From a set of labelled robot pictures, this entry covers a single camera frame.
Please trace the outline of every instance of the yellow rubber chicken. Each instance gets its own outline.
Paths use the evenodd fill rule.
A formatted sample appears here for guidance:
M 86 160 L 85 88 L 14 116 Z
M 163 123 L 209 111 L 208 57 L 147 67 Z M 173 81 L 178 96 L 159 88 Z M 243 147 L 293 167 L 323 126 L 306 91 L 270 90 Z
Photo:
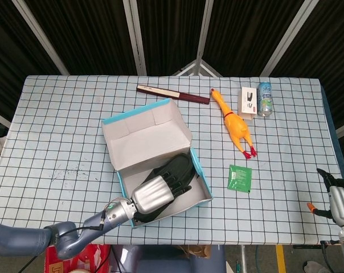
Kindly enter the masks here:
M 224 99 L 219 91 L 212 88 L 211 95 L 222 109 L 225 126 L 228 128 L 231 140 L 234 142 L 235 146 L 243 153 L 246 159 L 251 158 L 251 155 L 247 151 L 244 151 L 240 145 L 240 139 L 244 138 L 251 147 L 252 156 L 256 156 L 257 152 L 254 150 L 247 124 L 240 116 L 234 114 L 230 107 L 224 102 Z

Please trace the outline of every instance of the green sachet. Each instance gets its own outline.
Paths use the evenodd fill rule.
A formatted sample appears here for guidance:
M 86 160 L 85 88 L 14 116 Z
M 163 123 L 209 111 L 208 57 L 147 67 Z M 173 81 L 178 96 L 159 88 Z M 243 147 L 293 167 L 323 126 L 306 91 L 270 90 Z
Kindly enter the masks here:
M 252 169 L 230 165 L 228 189 L 251 192 Z

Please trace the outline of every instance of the box lid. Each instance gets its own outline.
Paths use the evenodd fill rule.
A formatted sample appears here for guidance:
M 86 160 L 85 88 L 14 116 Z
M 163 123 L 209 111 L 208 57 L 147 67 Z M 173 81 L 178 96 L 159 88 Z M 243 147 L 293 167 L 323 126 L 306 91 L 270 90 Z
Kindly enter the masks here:
M 181 112 L 169 98 L 107 118 L 102 127 L 117 171 L 190 147 L 192 140 Z

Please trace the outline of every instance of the checkered tablecloth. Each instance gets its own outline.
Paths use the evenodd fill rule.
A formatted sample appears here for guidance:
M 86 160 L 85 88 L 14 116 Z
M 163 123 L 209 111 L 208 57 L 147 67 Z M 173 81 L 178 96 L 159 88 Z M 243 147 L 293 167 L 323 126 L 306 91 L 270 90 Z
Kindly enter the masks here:
M 0 222 L 81 225 L 121 196 L 101 120 L 161 99 L 137 93 L 137 84 L 202 96 L 216 88 L 237 111 L 240 87 L 260 81 L 272 83 L 275 110 L 247 122 L 257 158 L 245 160 L 234 147 L 215 101 L 176 101 L 214 199 L 146 227 L 124 223 L 95 242 L 312 244 L 335 237 L 338 228 L 306 207 L 329 207 L 317 167 L 340 176 L 320 83 L 307 78 L 29 76 L 0 158 Z M 230 164 L 252 168 L 250 194 L 227 189 Z

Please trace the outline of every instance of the small white box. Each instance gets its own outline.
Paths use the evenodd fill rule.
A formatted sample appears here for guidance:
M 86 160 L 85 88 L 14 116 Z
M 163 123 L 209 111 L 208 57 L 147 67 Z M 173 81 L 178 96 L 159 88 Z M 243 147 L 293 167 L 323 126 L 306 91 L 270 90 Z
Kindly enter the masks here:
M 243 119 L 253 119 L 257 114 L 257 89 L 242 87 L 238 95 L 238 115 Z
M 196 170 L 191 190 L 178 196 L 154 221 L 183 212 L 212 199 L 202 167 L 191 147 L 192 133 L 171 99 L 146 105 L 102 122 L 111 164 L 117 171 L 122 195 L 130 198 L 157 167 L 174 155 L 190 153 Z M 132 220 L 132 226 L 142 226 Z

